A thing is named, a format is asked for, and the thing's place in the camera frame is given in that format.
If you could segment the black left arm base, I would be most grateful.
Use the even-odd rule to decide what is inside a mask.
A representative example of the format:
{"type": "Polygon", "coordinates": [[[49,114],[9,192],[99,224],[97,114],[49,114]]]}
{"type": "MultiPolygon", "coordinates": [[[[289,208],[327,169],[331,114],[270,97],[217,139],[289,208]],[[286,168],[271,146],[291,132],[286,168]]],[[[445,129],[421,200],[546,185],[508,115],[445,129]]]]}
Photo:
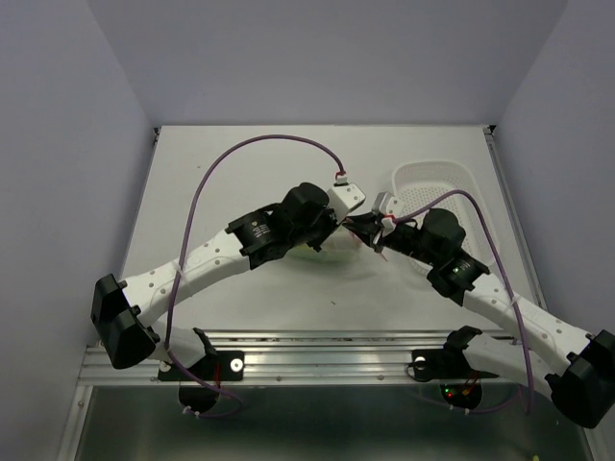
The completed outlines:
{"type": "Polygon", "coordinates": [[[223,383],[243,380],[245,353],[221,351],[208,353],[188,369],[197,377],[193,380],[175,364],[161,362],[157,379],[162,383],[178,385],[178,402],[184,414],[196,419],[221,419],[237,414],[243,409],[241,398],[223,383]]]}

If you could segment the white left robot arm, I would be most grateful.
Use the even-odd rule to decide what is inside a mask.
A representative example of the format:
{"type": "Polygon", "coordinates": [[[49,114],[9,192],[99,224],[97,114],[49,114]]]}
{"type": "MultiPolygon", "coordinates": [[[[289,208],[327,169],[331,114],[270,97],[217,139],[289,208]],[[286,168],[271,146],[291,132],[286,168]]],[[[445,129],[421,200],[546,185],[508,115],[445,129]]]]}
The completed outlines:
{"type": "Polygon", "coordinates": [[[191,377],[207,376],[213,369],[212,345],[198,328],[174,327],[168,306],[281,259],[296,246],[317,247],[336,226],[331,192],[303,182],[280,203],[232,221],[183,261],[123,281],[112,274],[98,279],[91,320],[112,367],[128,369],[147,358],[178,360],[191,377]]]}

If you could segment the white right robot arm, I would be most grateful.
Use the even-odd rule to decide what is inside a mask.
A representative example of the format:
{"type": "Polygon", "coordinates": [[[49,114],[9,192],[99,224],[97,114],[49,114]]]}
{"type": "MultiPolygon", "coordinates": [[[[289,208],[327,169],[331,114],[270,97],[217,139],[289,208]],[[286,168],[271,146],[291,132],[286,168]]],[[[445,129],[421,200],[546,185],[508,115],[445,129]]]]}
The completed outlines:
{"type": "Polygon", "coordinates": [[[546,395],[570,421],[595,428],[614,405],[614,335],[571,326],[507,290],[504,279],[462,248],[466,232],[442,208],[420,225],[393,224],[381,214],[353,216],[344,227],[379,252],[389,249],[430,266],[442,297],[494,323],[521,342],[519,379],[546,395]]]}

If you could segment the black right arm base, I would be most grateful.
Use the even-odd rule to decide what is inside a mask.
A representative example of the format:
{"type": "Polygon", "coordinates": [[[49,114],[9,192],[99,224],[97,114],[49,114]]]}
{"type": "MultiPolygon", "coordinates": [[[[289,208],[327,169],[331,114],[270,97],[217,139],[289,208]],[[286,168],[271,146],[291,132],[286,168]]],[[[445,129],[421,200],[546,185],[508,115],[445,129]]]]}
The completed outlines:
{"type": "Polygon", "coordinates": [[[461,352],[444,348],[412,351],[405,372],[419,383],[440,381],[443,403],[450,409],[466,413],[483,413],[479,410],[483,397],[481,381],[498,377],[473,369],[461,352]]]}

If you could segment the clear pink-dotted zip bag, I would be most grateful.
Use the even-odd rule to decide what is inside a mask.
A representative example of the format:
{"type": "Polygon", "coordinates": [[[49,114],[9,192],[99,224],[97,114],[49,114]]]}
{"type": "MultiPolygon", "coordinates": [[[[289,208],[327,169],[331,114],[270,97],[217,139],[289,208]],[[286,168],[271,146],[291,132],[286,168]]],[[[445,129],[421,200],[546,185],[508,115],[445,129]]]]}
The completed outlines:
{"type": "Polygon", "coordinates": [[[371,256],[378,256],[385,262],[388,258],[383,254],[374,253],[356,235],[344,227],[338,228],[320,247],[320,251],[312,249],[307,244],[291,249],[287,257],[318,264],[346,264],[358,261],[359,256],[366,251],[371,256]]]}

